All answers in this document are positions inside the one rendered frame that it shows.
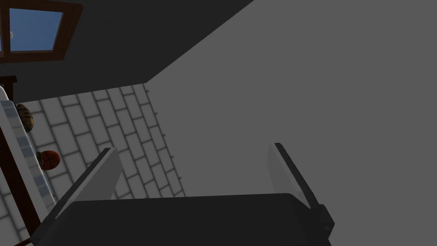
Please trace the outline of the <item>brown framed window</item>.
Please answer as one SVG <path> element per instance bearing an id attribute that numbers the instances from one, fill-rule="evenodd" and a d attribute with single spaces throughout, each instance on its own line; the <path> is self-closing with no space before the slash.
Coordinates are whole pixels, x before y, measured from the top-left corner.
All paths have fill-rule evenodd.
<path id="1" fill-rule="evenodd" d="M 0 0 L 0 64 L 63 60 L 83 5 Z"/>

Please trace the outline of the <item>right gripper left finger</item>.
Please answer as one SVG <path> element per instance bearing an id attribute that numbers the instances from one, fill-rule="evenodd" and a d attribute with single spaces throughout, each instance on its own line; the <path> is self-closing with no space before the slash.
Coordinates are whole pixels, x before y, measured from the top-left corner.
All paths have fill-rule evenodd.
<path id="1" fill-rule="evenodd" d="M 73 202 L 109 200 L 122 172 L 119 151 L 115 147 L 104 148 L 69 190 L 58 200 L 43 222 L 30 237 L 40 241 L 56 218 Z"/>

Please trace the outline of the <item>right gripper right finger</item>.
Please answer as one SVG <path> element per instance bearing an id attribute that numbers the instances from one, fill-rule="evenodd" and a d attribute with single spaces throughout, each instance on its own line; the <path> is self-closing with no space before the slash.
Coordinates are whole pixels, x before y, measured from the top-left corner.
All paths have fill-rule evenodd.
<path id="1" fill-rule="evenodd" d="M 322 237 L 330 236 L 335 226 L 330 213 L 325 205 L 318 202 L 282 144 L 269 144 L 267 166 L 275 193 L 291 194 L 297 201 L 294 207 L 303 215 L 301 221 L 313 226 L 310 231 Z"/>

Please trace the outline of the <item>bed with striped blanket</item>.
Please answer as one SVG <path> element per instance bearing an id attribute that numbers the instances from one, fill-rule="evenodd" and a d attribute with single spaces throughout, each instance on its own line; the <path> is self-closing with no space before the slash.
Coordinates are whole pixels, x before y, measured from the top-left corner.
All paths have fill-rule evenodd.
<path id="1" fill-rule="evenodd" d="M 37 246 L 30 237 L 55 205 L 27 132 L 13 102 L 15 76 L 0 77 L 0 169 L 29 238 L 16 246 Z"/>

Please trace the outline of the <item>orange basketball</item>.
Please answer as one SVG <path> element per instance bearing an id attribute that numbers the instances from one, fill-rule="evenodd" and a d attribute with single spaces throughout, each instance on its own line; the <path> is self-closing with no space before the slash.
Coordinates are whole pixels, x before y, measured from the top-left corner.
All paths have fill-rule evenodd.
<path id="1" fill-rule="evenodd" d="M 43 171 L 56 168 L 61 161 L 60 155 L 57 152 L 51 150 L 36 152 L 36 158 L 39 163 L 40 169 Z"/>

